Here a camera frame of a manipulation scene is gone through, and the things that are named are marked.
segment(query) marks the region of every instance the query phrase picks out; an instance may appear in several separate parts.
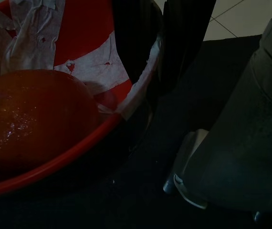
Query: white tissue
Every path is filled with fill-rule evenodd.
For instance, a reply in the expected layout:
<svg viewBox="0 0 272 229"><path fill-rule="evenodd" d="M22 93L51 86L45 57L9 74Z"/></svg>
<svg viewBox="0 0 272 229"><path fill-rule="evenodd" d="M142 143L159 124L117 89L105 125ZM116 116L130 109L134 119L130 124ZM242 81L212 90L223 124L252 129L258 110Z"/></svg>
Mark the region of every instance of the white tissue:
<svg viewBox="0 0 272 229"><path fill-rule="evenodd" d="M20 4L23 1L32 2L32 0L14 0L16 4ZM55 10L55 0L41 0L41 5Z"/></svg>
<svg viewBox="0 0 272 229"><path fill-rule="evenodd" d="M127 97L116 110L116 112L121 114L121 116L125 120L130 118L130 116L138 108L146 95L146 89L151 81L152 74L154 73L154 70L156 69L158 64L160 43L161 38L157 37L155 43L151 48L147 65L143 70L141 76L139 77L139 80L132 86L132 89L127 94Z"/></svg>
<svg viewBox="0 0 272 229"><path fill-rule="evenodd" d="M105 92L129 79L117 53L114 31L96 50L76 60L68 60L54 69L72 74L86 82L93 95Z"/></svg>
<svg viewBox="0 0 272 229"><path fill-rule="evenodd" d="M1 74L20 69L53 69L55 42L61 27L65 1L56 0L57 10L53 10L43 6L41 0L32 0L32 7L25 19L19 12L27 11L29 2L23 1L16 8L14 4L14 0L11 0L13 21L21 28L6 50Z"/></svg>

